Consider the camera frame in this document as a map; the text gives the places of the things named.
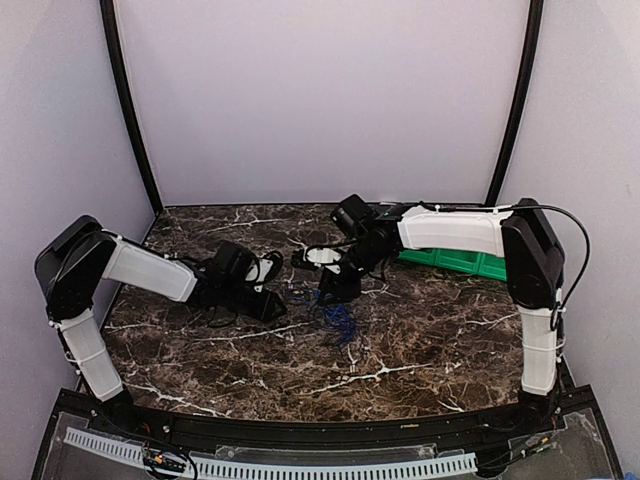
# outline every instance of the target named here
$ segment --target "white backdrop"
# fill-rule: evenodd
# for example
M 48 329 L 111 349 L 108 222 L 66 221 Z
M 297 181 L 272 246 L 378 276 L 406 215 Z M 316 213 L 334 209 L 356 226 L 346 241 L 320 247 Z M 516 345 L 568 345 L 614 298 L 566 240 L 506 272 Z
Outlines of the white backdrop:
M 527 0 L 118 0 L 168 205 L 484 199 Z

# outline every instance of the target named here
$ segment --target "robotic arm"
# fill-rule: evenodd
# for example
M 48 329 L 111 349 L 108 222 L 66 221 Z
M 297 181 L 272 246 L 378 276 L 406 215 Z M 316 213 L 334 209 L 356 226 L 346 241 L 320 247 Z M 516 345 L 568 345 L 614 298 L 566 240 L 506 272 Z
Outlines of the robotic arm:
M 352 195 L 331 213 L 347 240 L 298 250 L 292 263 L 323 268 L 319 302 L 330 304 L 360 296 L 360 279 L 404 249 L 445 248 L 504 258 L 509 294 L 522 319 L 522 391 L 547 396 L 556 383 L 565 255 L 536 206 L 534 200 L 523 199 L 516 206 L 495 209 L 398 204 L 378 212 Z
M 223 242 L 213 258 L 202 262 L 169 259 L 104 230 L 90 216 L 76 220 L 35 262 L 49 324 L 58 331 L 67 359 L 101 402 L 128 394 L 93 316 L 92 297 L 100 280 L 116 280 L 199 308 L 221 306 L 268 322 L 286 313 L 278 294 L 263 289 L 281 267 L 279 252 L 258 258 L 231 242 Z

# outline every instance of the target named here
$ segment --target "black vertical post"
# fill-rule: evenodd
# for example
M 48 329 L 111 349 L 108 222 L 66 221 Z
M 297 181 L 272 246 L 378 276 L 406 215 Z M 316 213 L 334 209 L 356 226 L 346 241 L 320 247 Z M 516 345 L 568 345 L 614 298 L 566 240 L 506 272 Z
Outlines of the black vertical post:
M 522 58 L 520 59 L 520 70 L 518 71 L 518 80 L 516 81 L 516 89 L 513 94 L 511 103 L 511 111 L 507 120 L 507 128 L 502 139 L 500 154 L 496 168 L 493 171 L 493 178 L 489 186 L 487 198 L 484 205 L 492 207 L 498 201 L 502 184 L 507 175 L 509 161 L 513 153 L 513 146 L 518 136 L 518 128 L 524 111 L 524 104 L 529 90 L 529 82 L 531 80 L 531 72 L 533 71 L 533 61 L 536 56 L 536 46 L 538 45 L 538 34 L 540 33 L 540 23 L 542 21 L 542 5 L 543 0 L 531 0 L 529 4 L 529 18 L 527 19 L 527 31 L 524 38 L 524 47 L 522 49 Z
M 120 45 L 120 36 L 118 35 L 118 24 L 113 5 L 113 0 L 100 0 L 100 8 L 102 10 L 102 23 L 104 25 L 104 33 L 107 39 L 107 48 L 109 49 L 109 58 L 111 59 L 111 69 L 113 71 L 113 79 L 116 83 L 118 97 L 120 98 L 120 107 L 122 115 L 129 133 L 131 147 L 140 170 L 140 176 L 147 191 L 149 202 L 153 207 L 156 215 L 162 212 L 162 200 L 158 193 L 158 186 L 153 178 L 149 157 L 144 148 L 140 126 L 138 125 L 138 117 L 133 106 L 131 98 L 131 90 L 129 89 L 129 81 L 127 80 L 127 72 L 124 66 L 124 58 L 122 56 L 122 47 Z

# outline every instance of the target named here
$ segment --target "marble table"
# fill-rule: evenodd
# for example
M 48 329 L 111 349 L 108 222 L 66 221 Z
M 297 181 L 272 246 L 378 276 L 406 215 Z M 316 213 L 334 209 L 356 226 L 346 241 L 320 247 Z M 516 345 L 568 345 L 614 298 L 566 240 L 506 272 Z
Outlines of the marble table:
M 269 288 L 317 285 L 293 270 L 304 244 L 342 240 L 332 205 L 175 207 L 147 240 L 203 259 L 223 239 L 287 261 Z M 517 401 L 520 322 L 503 283 L 393 262 L 387 285 L 367 278 L 350 305 L 361 337 L 341 353 L 336 334 L 302 304 L 271 324 L 211 312 L 124 287 L 104 327 L 107 347 L 139 405 L 248 420 L 364 421 L 477 410 Z

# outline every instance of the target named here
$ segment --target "white slotted strip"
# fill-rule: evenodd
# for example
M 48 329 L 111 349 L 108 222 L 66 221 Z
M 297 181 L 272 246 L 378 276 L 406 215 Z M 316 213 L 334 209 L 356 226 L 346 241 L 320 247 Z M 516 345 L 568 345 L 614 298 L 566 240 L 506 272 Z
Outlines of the white slotted strip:
M 64 442 L 105 458 L 144 468 L 140 445 L 68 428 Z M 191 455 L 204 480 L 423 480 L 474 473 L 474 453 L 413 462 L 358 466 L 289 466 L 235 463 Z M 191 465 L 182 474 L 192 478 Z

